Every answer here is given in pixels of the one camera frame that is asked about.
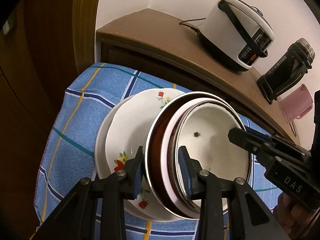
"floral plate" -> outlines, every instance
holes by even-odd
[[[97,174],[100,179],[104,179],[111,174],[110,168],[108,167],[108,163],[106,160],[106,154],[105,154],[106,137],[107,137],[109,127],[112,123],[113,117],[115,116],[116,112],[119,110],[120,106],[122,106],[125,102],[130,100],[133,96],[125,98],[124,100],[120,101],[117,105],[115,105],[109,111],[107,116],[103,119],[101,126],[99,128],[95,147],[94,147],[94,160],[97,168]],[[130,203],[128,200],[124,201],[124,210],[127,211],[129,214],[143,220],[152,219],[151,217],[147,216],[146,214],[142,213],[137,208],[135,208],[132,205],[132,203]]]
[[[116,112],[109,128],[105,153],[111,172],[121,170],[128,159],[134,158],[144,144],[151,124],[171,99],[184,94],[172,89],[149,89],[135,95]],[[180,218],[167,211],[148,188],[143,178],[141,192],[136,200],[129,200],[138,210],[154,220],[176,221]]]

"tablecloth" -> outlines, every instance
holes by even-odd
[[[124,66],[95,63],[65,91],[63,105],[50,132],[37,176],[34,207],[40,224],[69,190],[83,177],[99,179],[94,146],[99,127],[110,109],[124,98],[151,88],[176,88],[176,84]],[[244,125],[267,134],[248,118]],[[255,159],[249,184],[272,209],[281,191],[263,176],[264,167]],[[95,239],[100,233],[101,203],[96,215]],[[160,223],[125,214],[128,240],[194,240],[198,221]],[[227,215],[224,217],[225,228]]]

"blue stripe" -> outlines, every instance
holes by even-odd
[[[151,235],[159,236],[193,236],[194,232],[162,232],[162,231],[151,231]]]
[[[42,171],[42,173],[44,174],[44,178],[45,178],[45,181],[48,185],[48,189],[50,190],[50,192],[56,197],[58,198],[60,201],[63,199],[63,197],[61,197],[51,186],[50,184],[48,183],[48,178],[47,178],[47,173],[45,172],[45,169],[40,167],[40,170]]]
[[[96,220],[101,222],[101,217],[99,215],[96,215]],[[147,230],[145,230],[145,229],[136,228],[136,227],[129,226],[129,225],[125,225],[125,229],[131,230],[131,231],[135,231],[135,232],[139,232],[139,233],[144,233],[144,234],[147,233]]]
[[[132,75],[132,76],[134,76],[134,77],[137,77],[137,78],[139,78],[139,79],[141,79],[141,80],[143,80],[143,81],[145,81],[145,82],[148,82],[149,84],[151,84],[151,85],[153,85],[153,86],[155,86],[155,87],[157,87],[157,88],[163,88],[163,87],[161,87],[161,86],[159,86],[159,85],[157,85],[157,84],[155,84],[155,83],[153,83],[153,82],[151,82],[151,81],[149,81],[149,80],[147,80],[147,79],[145,79],[145,78],[138,77],[136,74],[132,74],[132,73],[130,73],[130,72],[128,72],[128,71],[125,71],[125,70],[123,70],[123,69],[121,69],[121,68],[110,67],[110,66],[107,66],[107,67],[106,67],[106,66],[91,66],[91,67],[116,69],[116,70],[119,70],[119,71],[121,71],[121,72],[124,72],[124,73],[127,73],[127,74],[129,74],[129,75]]]
[[[38,206],[37,206],[36,204],[34,204],[34,207],[35,207],[35,209],[36,209],[36,213],[37,213],[37,216],[38,216],[38,219],[39,219],[40,223],[43,224],[43,221],[42,221],[42,219],[41,219]]]
[[[70,94],[77,95],[77,96],[81,96],[82,95],[81,92],[73,91],[73,90],[70,90],[70,89],[66,89],[66,92],[68,92]],[[109,102],[108,100],[104,99],[102,96],[99,96],[99,95],[93,95],[93,94],[84,93],[83,97],[85,97],[85,98],[95,98],[95,99],[101,101],[102,103],[106,104],[107,106],[109,106],[111,108],[113,108],[115,106],[113,103]]]
[[[132,227],[132,226],[128,226],[128,225],[125,225],[125,229],[127,230],[131,230],[131,231],[136,231],[136,232],[140,232],[140,233],[144,233],[146,234],[148,231],[145,230],[145,229],[142,229],[142,228],[135,228],[135,227]]]
[[[198,222],[198,227],[196,228],[196,235],[195,235],[195,240],[198,239],[198,235],[199,235],[199,227],[200,227],[200,221]]]
[[[136,76],[133,77],[133,79],[132,79],[132,81],[131,81],[131,83],[130,83],[130,85],[129,85],[129,88],[128,88],[128,90],[127,90],[124,98],[127,98],[127,97],[130,95],[130,93],[131,93],[131,91],[132,91],[132,88],[133,88],[133,86],[134,86],[134,84],[135,84],[135,82],[136,82],[136,80],[137,80],[137,77],[139,76],[140,73],[141,73],[141,71],[137,71],[137,72],[136,72],[136,74],[135,74]]]
[[[84,148],[83,146],[81,146],[80,144],[76,143],[75,141],[71,140],[70,138],[68,138],[67,136],[65,136],[63,133],[61,133],[57,128],[52,127],[52,130],[54,130],[62,139],[64,139],[66,142],[70,143],[71,145],[73,145],[74,147],[76,147],[77,149],[79,149],[80,151],[86,153],[87,155],[94,157],[94,152],[89,151],[88,149]]]
[[[277,188],[278,187],[256,189],[255,192],[269,191],[269,190],[273,190],[273,189],[277,189]]]
[[[70,90],[70,89],[66,89],[66,92],[68,92],[68,93],[70,93],[70,94],[77,95],[77,96],[81,96],[81,95],[82,95],[81,92],[73,91],[73,90]]]

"rice cooker handle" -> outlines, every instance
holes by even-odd
[[[220,0],[218,3],[218,8],[221,11],[224,11],[225,14],[228,16],[229,20],[233,24],[233,26],[236,28],[238,33],[241,35],[241,37],[244,39],[246,44],[252,49],[252,51],[259,57],[267,57],[268,52],[263,52],[259,46],[253,41],[249,33],[245,30],[237,16],[234,14],[232,9],[230,8],[229,4],[225,0]]]

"rice cooker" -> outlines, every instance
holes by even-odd
[[[241,0],[219,0],[204,20],[198,37],[210,54],[235,71],[247,71],[275,34],[262,12]]]

